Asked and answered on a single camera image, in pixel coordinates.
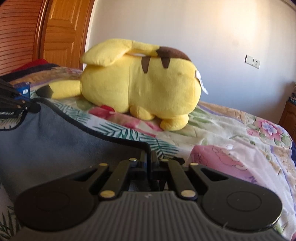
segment wall outlet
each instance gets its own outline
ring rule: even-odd
[[[251,57],[250,55],[246,55],[246,58],[244,60],[245,63],[247,63],[249,65],[253,65],[253,61],[254,61],[253,57]]]
[[[257,60],[257,59],[254,59],[254,61],[253,61],[253,66],[256,67],[256,68],[259,68],[259,66],[260,66],[260,61]]]

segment plush foot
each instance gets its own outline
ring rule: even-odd
[[[149,113],[147,110],[140,106],[131,106],[130,107],[130,113],[132,116],[139,118],[144,121],[150,121],[153,120],[155,115]]]
[[[178,131],[187,125],[189,121],[188,115],[180,115],[173,119],[164,119],[160,123],[160,127],[166,131]]]

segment plush toy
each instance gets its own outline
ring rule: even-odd
[[[188,56],[169,47],[109,39],[88,50],[81,62],[87,66],[80,80],[50,83],[37,95],[61,99],[82,94],[98,106],[130,111],[142,120],[157,116],[162,129],[175,131],[188,123],[203,88]]]

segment wooden cabinet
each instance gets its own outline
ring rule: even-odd
[[[285,128],[293,141],[296,141],[296,105],[290,102],[286,103],[279,125]]]

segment ribbed gray surface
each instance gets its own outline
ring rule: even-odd
[[[124,192],[102,202],[84,223],[61,232],[23,228],[11,241],[283,241],[270,229],[255,234],[229,231],[211,223],[195,202],[172,191]]]

